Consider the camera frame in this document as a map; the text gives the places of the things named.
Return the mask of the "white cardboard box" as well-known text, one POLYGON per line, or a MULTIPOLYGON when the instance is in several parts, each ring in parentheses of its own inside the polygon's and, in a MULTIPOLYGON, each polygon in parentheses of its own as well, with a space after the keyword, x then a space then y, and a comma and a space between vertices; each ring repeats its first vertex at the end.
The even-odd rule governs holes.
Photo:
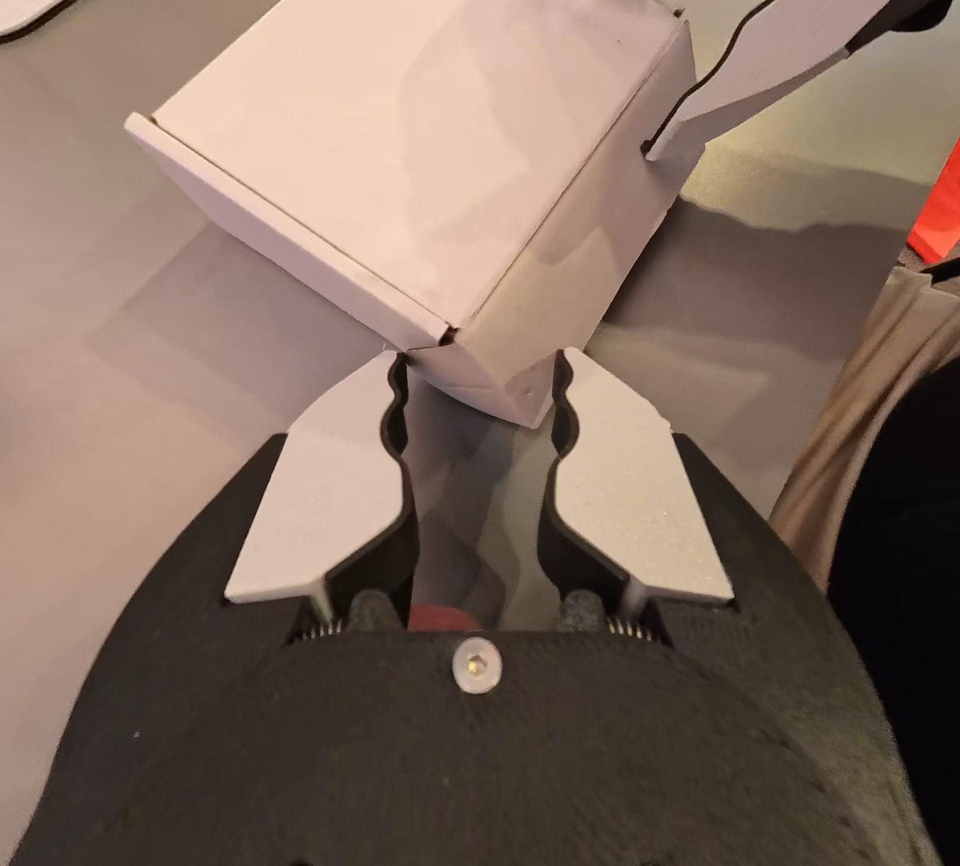
POLYGON ((223 230, 534 428, 697 164, 660 0, 281 0, 126 132, 223 230))

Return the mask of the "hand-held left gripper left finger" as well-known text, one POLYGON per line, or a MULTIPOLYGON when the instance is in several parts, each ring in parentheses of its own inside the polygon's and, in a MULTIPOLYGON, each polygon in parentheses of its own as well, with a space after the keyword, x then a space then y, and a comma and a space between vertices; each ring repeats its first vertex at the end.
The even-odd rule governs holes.
POLYGON ((235 605, 308 600, 325 625, 379 592, 410 622, 418 518, 403 453, 406 357, 385 350, 291 425, 224 588, 235 605))

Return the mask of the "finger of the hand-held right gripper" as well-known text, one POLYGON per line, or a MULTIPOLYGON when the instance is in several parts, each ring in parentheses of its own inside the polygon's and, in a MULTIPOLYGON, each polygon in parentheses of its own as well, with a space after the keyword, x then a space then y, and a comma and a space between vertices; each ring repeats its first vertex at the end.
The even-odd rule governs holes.
POLYGON ((700 149, 845 60, 846 44, 889 1, 765 0, 643 145, 644 156, 700 149))

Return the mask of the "red object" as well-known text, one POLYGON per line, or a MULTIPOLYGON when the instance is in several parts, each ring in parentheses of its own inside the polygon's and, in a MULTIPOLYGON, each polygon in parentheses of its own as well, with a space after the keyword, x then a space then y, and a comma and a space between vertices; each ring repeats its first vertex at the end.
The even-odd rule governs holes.
POLYGON ((908 236, 907 246, 927 265, 948 259, 959 242, 959 142, 942 166, 908 236))

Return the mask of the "person's black clothing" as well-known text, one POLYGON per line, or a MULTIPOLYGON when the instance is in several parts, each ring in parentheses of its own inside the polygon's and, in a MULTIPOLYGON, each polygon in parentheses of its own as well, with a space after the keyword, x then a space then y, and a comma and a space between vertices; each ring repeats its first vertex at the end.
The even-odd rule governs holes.
MULTIPOLYGON (((958 259, 921 270, 958 279, 958 259)), ((958 357, 895 407, 846 508, 828 598, 870 675, 919 811, 958 864, 958 357)))

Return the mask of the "beige cloth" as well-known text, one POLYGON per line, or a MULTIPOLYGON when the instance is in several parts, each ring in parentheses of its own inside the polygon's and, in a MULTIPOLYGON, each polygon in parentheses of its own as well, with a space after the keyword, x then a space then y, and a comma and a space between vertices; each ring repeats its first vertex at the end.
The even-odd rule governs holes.
POLYGON ((936 283, 895 267, 770 516, 822 593, 844 514, 882 427, 921 379, 958 352, 958 279, 936 283))

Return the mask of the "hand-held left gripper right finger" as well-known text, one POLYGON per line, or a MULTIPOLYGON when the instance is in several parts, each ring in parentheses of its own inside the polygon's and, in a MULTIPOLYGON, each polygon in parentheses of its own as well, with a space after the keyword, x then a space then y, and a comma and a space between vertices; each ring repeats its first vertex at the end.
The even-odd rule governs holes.
POLYGON ((589 593, 638 620, 652 599, 735 598, 669 421, 574 347, 556 355, 550 464, 536 557, 562 601, 589 593))

